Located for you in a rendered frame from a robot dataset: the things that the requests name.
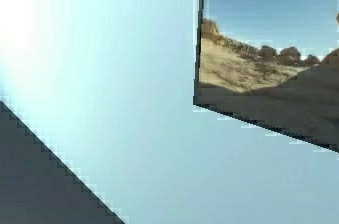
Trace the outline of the framed desert landscape picture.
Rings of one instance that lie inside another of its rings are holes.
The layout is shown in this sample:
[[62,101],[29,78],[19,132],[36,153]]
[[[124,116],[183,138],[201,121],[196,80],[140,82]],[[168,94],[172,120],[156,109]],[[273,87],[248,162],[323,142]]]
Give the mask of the framed desert landscape picture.
[[199,16],[193,103],[339,153],[339,47],[323,59],[256,49]]

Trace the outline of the dark grey flat-topped furniture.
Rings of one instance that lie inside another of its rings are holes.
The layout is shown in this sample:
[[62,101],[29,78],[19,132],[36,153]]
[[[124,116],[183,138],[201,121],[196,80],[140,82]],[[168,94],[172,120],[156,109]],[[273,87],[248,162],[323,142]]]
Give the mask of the dark grey flat-topped furniture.
[[0,100],[0,224],[126,224]]

